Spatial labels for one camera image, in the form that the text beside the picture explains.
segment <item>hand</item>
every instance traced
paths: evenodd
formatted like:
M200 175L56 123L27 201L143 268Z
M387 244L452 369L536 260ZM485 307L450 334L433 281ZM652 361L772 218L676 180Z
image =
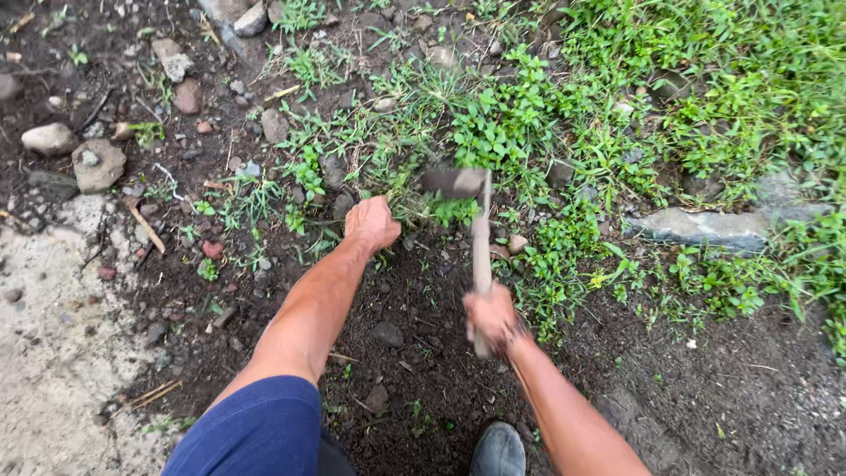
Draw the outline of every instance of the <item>hand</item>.
M400 231L399 222L391 218L387 197L382 195L362 200L347 212L343 236L345 240L361 241L373 254L391 246Z
M514 312L511 292L496 281L486 296L465 295L464 310L467 311L467 340L472 342L478 330L495 351L504 352L508 343L524 332Z

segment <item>tool handle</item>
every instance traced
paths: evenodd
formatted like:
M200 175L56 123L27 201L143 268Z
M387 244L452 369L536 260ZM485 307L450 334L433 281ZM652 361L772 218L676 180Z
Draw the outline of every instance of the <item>tool handle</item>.
M491 292L491 227L488 224L487 216L479 216L473 219L471 228L473 232L473 291L476 294L486 295ZM489 359L493 357L491 345L487 338L477 329L473 336L473 348L478 358Z

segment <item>dark soil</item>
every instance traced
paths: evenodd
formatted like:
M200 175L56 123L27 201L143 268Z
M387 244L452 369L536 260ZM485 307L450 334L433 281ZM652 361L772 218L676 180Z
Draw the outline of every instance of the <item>dark soil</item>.
M175 2L168 10L159 2L135 3L140 6L138 11L130 8L121 18L110 2L100 14L99 1L79 1L62 29L45 38L41 38L42 29L63 3L47 0L32 8L30 3L0 3L3 25L13 24L30 10L36 13L3 48L21 53L20 64L2 64L0 72L15 73L24 90L13 101L0 104L0 140L4 141L0 207L8 206L9 196L26 196L28 170L67 171L69 158L47 159L24 151L19 138L26 130L54 121L76 128L110 88L113 94L100 115L105 125L109 125L108 119L154 120L135 99L140 97L155 107L157 92L143 87L135 68L135 61L154 64L148 41L137 36L145 26L155 27L159 36L172 37L197 62L193 76L201 80L206 106L203 114L194 117L174 110L165 122L166 138L157 141L152 150L139 148L134 141L120 144L129 160L118 190L139 174L150 180L162 179L152 168L160 163L173 173L180 193L201 196L204 180L228 174L224 168L230 145L232 155L244 162L252 159L270 167L277 158L288 160L283 152L261 143L251 121L244 119L246 111L235 104L224 80L238 78L249 84L255 71L229 50L221 52L214 42L204 42L189 12L198 8L196 4ZM445 2L432 3L439 7ZM395 2L394 7L408 11L413 4ZM327 34L358 52L350 31L356 25L361 28L362 12L341 13L341 25L327 28ZM374 26L387 28L386 19L371 20L376 22ZM427 40L437 37L439 25L460 30L461 14L448 10L436 21L426 33ZM106 23L115 28L114 33L106 33ZM277 33L269 29L263 35L267 42L277 41ZM478 41L473 37L462 40L459 49L478 51L478 45L486 42L478 35ZM387 42L368 53L367 46L377 35L363 30L362 36L364 59L360 64L380 74L394 56ZM308 38L310 32L298 41L307 43ZM65 52L73 44L84 45L91 62L87 67L77 69L68 61ZM126 56L124 51L136 44L141 45L138 56ZM329 117L338 97L349 89L373 98L368 77L353 73L346 84L316 90L318 100L305 102L305 106L316 106L321 115ZM285 76L250 84L248 90L255 95L252 103L262 105L263 97L293 83ZM76 108L57 111L47 104L50 96L67 96L72 104L79 93L86 99ZM218 132L199 136L195 122L209 118L215 119ZM176 140L178 134L185 138ZM230 141L230 136L237 140ZM190 147L201 147L203 153L184 159ZM179 245L178 225L193 221L196 228L204 230L201 240L223 241L226 253L236 256L251 250L247 232L227 235L217 221L184 215L176 201L150 202L160 205L154 221L166 223L167 235L171 235L168 247L174 251L164 257L153 253L138 273L139 285L127 290L139 315L133 331L143 334L161 320L170 325L158 362L134 388L126 390L126 396L181 380L180 389L145 411L198 416L246 364L265 325L310 266L312 255L306 250L317 236L291 235L283 231L283 224L271 222L265 234L266 254L275 259L271 269L254 274L228 263L221 267L221 278L208 284L195 272L202 259L199 245ZM55 204L48 204L46 211L39 212L36 201L19 199L14 213L39 216L50 223ZM313 218L324 219L327 214ZM124 211L110 225L131 223ZM321 382L324 424L349 450L362 474L461 474L468 471L476 438L485 424L504 419L525 434L529 471L550 473L541 445L530 434L536 424L508 368L500 362L476 359L464 338L460 298L469 282L468 238L455 230L448 235L424 231L418 241L428 250L417 246L407 251L398 243L383 253L384 261L375 259L369 264L334 350L356 362L330 358ZM186 266L183 259L192 265ZM573 316L574 323L562 324L562 346L547 350L564 376L615 424L653 473L785 474L794 468L814 475L843 473L846 421L841 399L846 396L846 386L817 331L819 313L800 324L773 302L754 318L719 324L709 321L704 331L676 340L676 334L669 332L671 324L661 318L647 332L635 315L636 304L634 298L624 306L610 296L592 293ZM232 321L223 329L206 332L216 311L227 307L238 308ZM372 330L382 321L401 329L402 347L389 349L375 340ZM688 347L689 339L696 340L695 349ZM617 357L622 358L619 365ZM388 402L386 409L374 414L359 401L364 402L377 385L384 385Z

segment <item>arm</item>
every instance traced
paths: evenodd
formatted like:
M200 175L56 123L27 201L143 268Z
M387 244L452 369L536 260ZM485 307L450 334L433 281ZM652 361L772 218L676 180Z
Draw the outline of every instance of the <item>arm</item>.
M297 281L267 325L250 362L211 404L258 380L302 377L317 386L353 302L367 260L399 236L387 198L364 200L347 213L341 244Z
M487 296L464 297L468 335L479 329L508 357L541 426L553 465L561 474L648 475L635 452L573 387L518 324L505 286Z

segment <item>dark gray shoe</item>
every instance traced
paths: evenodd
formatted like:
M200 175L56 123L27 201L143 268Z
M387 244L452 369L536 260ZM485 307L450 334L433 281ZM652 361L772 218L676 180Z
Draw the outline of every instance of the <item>dark gray shoe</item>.
M470 476L525 476L526 454L520 434L504 422L491 423L479 438Z

